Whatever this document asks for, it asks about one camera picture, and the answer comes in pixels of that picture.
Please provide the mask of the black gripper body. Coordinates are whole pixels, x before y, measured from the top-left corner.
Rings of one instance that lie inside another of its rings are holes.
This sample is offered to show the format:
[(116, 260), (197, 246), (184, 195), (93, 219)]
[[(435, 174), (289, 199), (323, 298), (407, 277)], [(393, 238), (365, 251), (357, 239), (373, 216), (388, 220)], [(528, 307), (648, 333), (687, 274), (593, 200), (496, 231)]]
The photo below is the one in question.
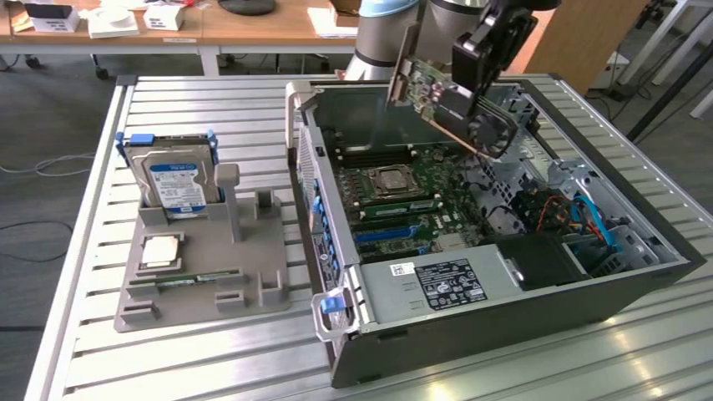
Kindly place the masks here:
[(561, 0), (491, 0), (485, 7), (485, 15), (504, 17), (523, 11), (540, 12), (556, 9)]

